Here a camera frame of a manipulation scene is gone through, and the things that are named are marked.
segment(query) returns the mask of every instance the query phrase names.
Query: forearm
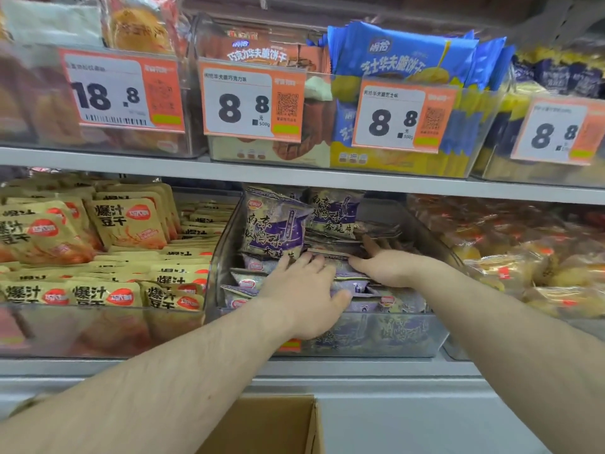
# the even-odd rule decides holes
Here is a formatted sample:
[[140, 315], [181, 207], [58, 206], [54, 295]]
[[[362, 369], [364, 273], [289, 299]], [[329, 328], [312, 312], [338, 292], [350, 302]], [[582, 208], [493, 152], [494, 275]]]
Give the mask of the forearm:
[[13, 454], [191, 454], [289, 338], [255, 300], [0, 425]]
[[413, 288], [553, 453], [602, 449], [604, 343], [439, 261], [418, 271]]

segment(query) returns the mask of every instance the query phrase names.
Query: orange tag panel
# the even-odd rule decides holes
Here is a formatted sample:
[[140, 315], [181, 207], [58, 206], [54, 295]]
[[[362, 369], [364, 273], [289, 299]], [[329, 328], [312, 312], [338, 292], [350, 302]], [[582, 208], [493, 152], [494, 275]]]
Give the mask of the orange tag panel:
[[201, 61], [207, 135], [300, 143], [306, 71]]
[[437, 153], [458, 91], [364, 79], [352, 145]]
[[580, 97], [536, 97], [510, 157], [590, 165], [605, 137], [605, 102]]
[[59, 49], [80, 124], [185, 132], [173, 59]]

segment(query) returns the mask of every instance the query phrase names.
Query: white shelf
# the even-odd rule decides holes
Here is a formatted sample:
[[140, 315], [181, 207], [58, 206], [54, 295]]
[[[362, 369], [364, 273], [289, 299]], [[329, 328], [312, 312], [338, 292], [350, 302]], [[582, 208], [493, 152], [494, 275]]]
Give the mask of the white shelf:
[[208, 156], [181, 160], [0, 147], [0, 165], [605, 205], [605, 189], [213, 163]]

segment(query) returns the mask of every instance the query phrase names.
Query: cardboard box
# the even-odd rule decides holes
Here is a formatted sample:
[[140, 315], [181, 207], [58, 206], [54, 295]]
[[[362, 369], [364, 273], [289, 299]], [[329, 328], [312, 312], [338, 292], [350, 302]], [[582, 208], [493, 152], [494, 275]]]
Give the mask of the cardboard box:
[[325, 454], [312, 395], [242, 397], [197, 454]]

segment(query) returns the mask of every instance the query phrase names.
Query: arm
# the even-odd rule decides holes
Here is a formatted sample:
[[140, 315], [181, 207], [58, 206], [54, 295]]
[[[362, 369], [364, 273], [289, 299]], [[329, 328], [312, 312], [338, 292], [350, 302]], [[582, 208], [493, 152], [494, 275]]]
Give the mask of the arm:
[[335, 270], [310, 260], [281, 259], [237, 311], [4, 422], [3, 451], [192, 454], [282, 343], [322, 334], [349, 304], [330, 298]]
[[381, 250], [352, 266], [418, 290], [503, 401], [555, 453], [605, 443], [605, 343], [427, 257]]

